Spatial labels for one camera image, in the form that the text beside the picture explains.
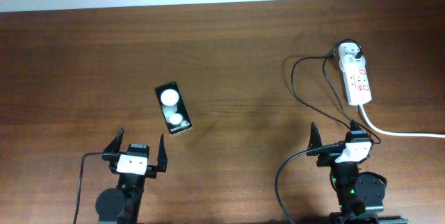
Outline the white USB charger plug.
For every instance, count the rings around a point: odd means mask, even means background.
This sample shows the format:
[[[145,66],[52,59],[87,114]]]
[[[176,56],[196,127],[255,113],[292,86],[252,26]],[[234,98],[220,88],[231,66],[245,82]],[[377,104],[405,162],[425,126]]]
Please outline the white USB charger plug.
[[[364,68],[366,66],[366,60],[362,55],[357,57],[356,55],[352,54],[344,54],[340,56],[339,64],[340,69],[343,72],[346,72],[349,70],[358,70]]]

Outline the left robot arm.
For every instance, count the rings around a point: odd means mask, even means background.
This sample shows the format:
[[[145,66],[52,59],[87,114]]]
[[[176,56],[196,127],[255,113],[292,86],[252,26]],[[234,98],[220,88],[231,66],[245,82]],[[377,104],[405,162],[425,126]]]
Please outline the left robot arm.
[[[120,146],[124,130],[104,149],[102,159],[109,162],[109,169],[119,176],[117,186],[104,190],[95,203],[99,223],[136,223],[146,179],[157,178],[167,170],[168,157],[164,137],[160,137],[157,164],[149,164],[149,146],[131,143],[127,151]]]

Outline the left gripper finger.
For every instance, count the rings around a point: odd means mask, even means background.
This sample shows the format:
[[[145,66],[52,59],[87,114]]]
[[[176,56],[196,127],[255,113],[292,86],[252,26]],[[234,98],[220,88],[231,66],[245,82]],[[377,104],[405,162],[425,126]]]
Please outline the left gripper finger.
[[[105,147],[102,159],[105,161],[112,161],[113,157],[120,151],[122,138],[124,135],[124,128],[121,128],[116,137]]]
[[[164,145],[164,135],[162,134],[159,142],[159,151],[157,156],[157,171],[159,173],[165,173],[168,165],[168,157]]]

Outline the white power strip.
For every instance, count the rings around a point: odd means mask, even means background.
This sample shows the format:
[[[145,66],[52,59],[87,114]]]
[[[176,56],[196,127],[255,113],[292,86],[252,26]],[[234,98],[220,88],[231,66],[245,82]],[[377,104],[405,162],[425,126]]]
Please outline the white power strip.
[[[362,55],[364,57],[363,53],[359,50],[359,46],[354,42],[341,43],[338,50],[339,60],[340,56],[344,54],[352,54],[357,57]],[[347,100],[351,106],[363,105],[372,100],[366,66],[358,70],[342,71],[342,73]]]

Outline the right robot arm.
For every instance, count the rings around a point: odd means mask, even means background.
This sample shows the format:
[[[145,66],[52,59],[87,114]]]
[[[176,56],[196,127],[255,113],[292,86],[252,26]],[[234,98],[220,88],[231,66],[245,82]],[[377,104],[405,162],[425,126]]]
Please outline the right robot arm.
[[[311,124],[308,155],[316,156],[318,167],[330,168],[330,183],[337,194],[340,211],[329,215],[330,223],[408,223],[406,218],[380,217],[387,179],[361,172],[359,165],[369,158],[375,141],[354,120],[345,140],[323,145],[315,123]]]

